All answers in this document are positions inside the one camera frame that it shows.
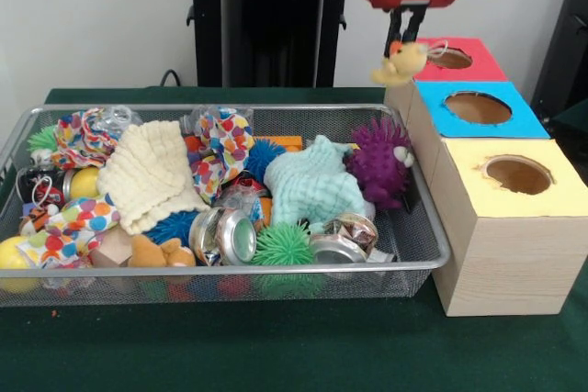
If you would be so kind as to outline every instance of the yellow box top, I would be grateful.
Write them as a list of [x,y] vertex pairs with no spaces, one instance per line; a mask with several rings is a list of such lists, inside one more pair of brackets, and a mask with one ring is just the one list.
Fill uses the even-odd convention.
[[479,217],[588,216],[588,187],[555,140],[444,143]]

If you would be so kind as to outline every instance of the stacked boxes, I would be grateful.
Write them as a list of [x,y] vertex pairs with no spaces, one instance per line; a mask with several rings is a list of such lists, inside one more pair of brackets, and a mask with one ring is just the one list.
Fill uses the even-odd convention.
[[478,51],[469,67],[427,67],[388,91],[451,244],[434,271],[443,306],[448,316],[557,314],[588,253],[588,189],[483,45],[449,47]]

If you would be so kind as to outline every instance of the red box top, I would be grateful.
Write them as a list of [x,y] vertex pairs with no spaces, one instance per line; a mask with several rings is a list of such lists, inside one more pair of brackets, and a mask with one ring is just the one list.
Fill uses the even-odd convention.
[[414,77],[421,82],[506,82],[498,62],[480,39],[437,37],[418,39],[432,45],[447,40],[449,50],[438,60],[429,60]]

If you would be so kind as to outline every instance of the purple plush hedgehog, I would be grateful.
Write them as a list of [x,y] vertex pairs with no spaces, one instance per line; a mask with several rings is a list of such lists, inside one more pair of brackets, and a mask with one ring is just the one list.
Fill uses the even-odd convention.
[[408,151],[410,141],[394,128],[390,118],[375,118],[369,125],[353,131],[353,141],[359,146],[345,159],[347,171],[357,178],[364,198],[378,210],[398,208],[400,194],[406,190],[408,168],[414,158]]

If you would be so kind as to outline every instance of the spiky ball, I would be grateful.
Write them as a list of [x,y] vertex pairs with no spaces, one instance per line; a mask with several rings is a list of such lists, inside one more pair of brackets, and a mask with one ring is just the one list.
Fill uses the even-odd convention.
[[28,151],[33,152],[39,149],[49,149],[57,151],[57,141],[55,140],[55,126],[48,126],[45,129],[33,134],[28,139]]
[[188,237],[192,222],[198,214],[197,211],[180,211],[172,213],[164,220],[157,222],[157,225],[143,234],[157,245],[169,241],[172,238],[179,238],[183,247],[189,247]]
[[255,181],[263,183],[267,166],[285,152],[283,146],[270,140],[256,140],[254,147],[249,151],[246,169],[254,176]]
[[[254,265],[304,265],[313,262],[309,234],[303,227],[279,223],[257,236]],[[260,274],[255,287],[266,298],[308,298],[321,290],[322,274]]]
[[353,141],[359,146],[345,159],[347,171],[359,184],[364,198],[378,210],[398,208],[406,190],[408,168],[394,155],[395,147],[408,148],[410,141],[391,118],[375,118],[369,125],[354,130]]

